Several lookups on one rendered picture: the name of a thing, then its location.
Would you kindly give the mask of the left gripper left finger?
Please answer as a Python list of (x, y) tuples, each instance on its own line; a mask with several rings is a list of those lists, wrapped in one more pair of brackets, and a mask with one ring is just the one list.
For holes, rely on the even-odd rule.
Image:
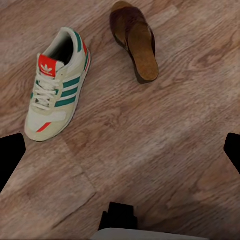
[(21, 133), (0, 139), (0, 193), (26, 152)]

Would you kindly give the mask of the gym shoe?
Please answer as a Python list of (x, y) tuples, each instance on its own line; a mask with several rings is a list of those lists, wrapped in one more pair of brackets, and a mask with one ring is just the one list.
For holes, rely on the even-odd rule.
[(91, 62), (91, 52), (82, 37), (66, 26), (43, 54), (37, 54), (36, 77), (24, 125), (30, 140), (42, 143), (67, 128)]

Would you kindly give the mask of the sandal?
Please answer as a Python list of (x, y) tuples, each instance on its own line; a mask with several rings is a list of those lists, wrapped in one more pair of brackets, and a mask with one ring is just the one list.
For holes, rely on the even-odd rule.
[(155, 37), (141, 10), (128, 2), (118, 1), (109, 19), (114, 39), (131, 57), (138, 82), (154, 82), (159, 75)]

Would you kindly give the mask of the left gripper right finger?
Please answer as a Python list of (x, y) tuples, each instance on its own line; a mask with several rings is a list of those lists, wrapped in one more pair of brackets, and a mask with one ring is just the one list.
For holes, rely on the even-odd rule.
[(240, 135), (235, 133), (228, 133), (224, 151), (240, 173)]

